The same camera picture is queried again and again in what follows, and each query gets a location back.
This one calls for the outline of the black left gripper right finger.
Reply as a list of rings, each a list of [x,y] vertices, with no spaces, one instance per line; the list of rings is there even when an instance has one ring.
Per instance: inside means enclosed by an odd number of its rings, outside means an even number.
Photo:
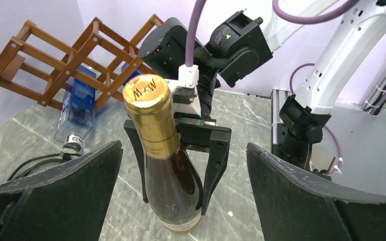
[[[265,240],[386,240],[386,196],[328,181],[254,143],[247,168]]]

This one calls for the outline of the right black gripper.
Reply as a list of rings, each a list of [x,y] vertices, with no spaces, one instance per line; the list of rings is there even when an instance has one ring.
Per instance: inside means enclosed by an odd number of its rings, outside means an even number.
[[[218,127],[217,121],[210,116],[214,90],[219,87],[220,84],[215,74],[199,73],[197,90],[201,106],[201,117],[174,114],[176,123],[182,125],[179,130],[187,148],[209,153],[203,188],[202,216],[206,215],[213,191],[227,168],[231,140],[231,129]],[[141,176],[143,201],[149,203],[145,187],[143,146],[131,119],[124,122],[124,130],[128,135],[137,160]]]

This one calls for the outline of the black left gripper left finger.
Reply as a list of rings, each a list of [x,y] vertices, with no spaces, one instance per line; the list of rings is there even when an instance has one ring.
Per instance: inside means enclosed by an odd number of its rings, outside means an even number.
[[[122,157],[112,141],[0,185],[0,240],[98,240]]]

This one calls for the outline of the brown bottle gold foil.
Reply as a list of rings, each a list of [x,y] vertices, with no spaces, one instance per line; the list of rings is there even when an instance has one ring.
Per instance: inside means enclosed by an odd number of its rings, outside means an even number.
[[[168,84],[141,74],[127,82],[123,97],[143,147],[149,205],[168,230],[189,232],[201,219],[203,185],[181,144]]]

